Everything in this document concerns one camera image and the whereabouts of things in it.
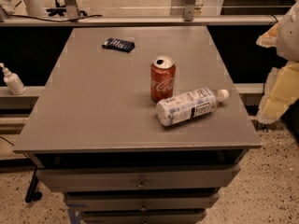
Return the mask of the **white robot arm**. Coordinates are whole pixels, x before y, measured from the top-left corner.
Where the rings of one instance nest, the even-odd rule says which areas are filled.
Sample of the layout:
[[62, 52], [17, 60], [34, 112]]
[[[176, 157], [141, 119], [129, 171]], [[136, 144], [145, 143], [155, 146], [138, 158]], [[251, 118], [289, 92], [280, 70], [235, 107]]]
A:
[[272, 67], [264, 85], [264, 95], [256, 119], [262, 124], [278, 121], [299, 99], [299, 2], [296, 2], [281, 21], [260, 35], [256, 44], [275, 48], [285, 63]]

